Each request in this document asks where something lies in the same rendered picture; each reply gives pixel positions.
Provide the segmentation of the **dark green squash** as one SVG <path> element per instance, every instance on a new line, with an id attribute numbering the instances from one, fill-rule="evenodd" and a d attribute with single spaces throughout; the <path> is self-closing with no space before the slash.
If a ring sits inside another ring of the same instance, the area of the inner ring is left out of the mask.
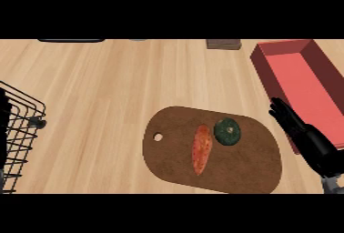
<path id="1" fill-rule="evenodd" d="M 240 127 L 232 118 L 223 118 L 214 125 L 214 136 L 223 146 L 233 146 L 240 139 Z"/>

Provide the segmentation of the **brown wooden block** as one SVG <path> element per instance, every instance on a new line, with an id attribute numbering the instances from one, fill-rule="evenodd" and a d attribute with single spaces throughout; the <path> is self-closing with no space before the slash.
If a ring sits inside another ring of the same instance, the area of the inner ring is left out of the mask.
<path id="1" fill-rule="evenodd" d="M 208 49 L 239 50 L 242 43 L 239 39 L 206 39 Z"/>

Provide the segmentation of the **brown wooden cutting board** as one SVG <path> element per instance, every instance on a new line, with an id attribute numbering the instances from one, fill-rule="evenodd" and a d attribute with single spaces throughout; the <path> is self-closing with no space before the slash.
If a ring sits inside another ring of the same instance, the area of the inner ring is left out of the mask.
<path id="1" fill-rule="evenodd" d="M 240 128 L 240 139 L 232 146 L 218 142 L 205 169 L 192 165 L 192 144 L 199 125 L 212 127 L 230 118 Z M 268 194 L 282 175 L 274 137 L 258 120 L 183 106 L 168 106 L 152 116 L 143 134 L 141 155 L 155 176 L 180 185 L 232 194 Z"/>

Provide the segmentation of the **red cardboard box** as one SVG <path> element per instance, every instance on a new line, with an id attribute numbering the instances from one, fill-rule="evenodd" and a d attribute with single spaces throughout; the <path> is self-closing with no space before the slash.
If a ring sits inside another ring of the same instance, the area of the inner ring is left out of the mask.
<path id="1" fill-rule="evenodd" d="M 258 43 L 249 58 L 268 97 L 279 97 L 344 148 L 344 75 L 314 40 Z"/>

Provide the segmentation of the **orange carrot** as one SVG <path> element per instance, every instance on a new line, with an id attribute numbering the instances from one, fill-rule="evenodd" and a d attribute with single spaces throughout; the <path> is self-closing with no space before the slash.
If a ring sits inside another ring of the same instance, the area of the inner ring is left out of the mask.
<path id="1" fill-rule="evenodd" d="M 205 124 L 198 126 L 192 144 L 192 165 L 195 174 L 199 175 L 205 169 L 212 149 L 211 130 Z"/>

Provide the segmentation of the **dark flat appliance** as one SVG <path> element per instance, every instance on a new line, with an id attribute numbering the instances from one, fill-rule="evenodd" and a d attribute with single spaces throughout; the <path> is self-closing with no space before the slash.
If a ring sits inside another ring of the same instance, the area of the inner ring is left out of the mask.
<path id="1" fill-rule="evenodd" d="M 44 43 L 100 43 L 106 39 L 38 39 Z"/>

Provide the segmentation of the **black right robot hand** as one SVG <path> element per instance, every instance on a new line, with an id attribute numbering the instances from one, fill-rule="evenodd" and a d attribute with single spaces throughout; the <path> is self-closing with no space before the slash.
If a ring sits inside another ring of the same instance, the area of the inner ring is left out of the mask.
<path id="1" fill-rule="evenodd" d="M 268 114 L 279 123 L 316 173 L 322 177 L 336 177 L 344 174 L 344 150 L 336 149 L 320 130 L 304 122 L 277 97 L 271 98 Z"/>

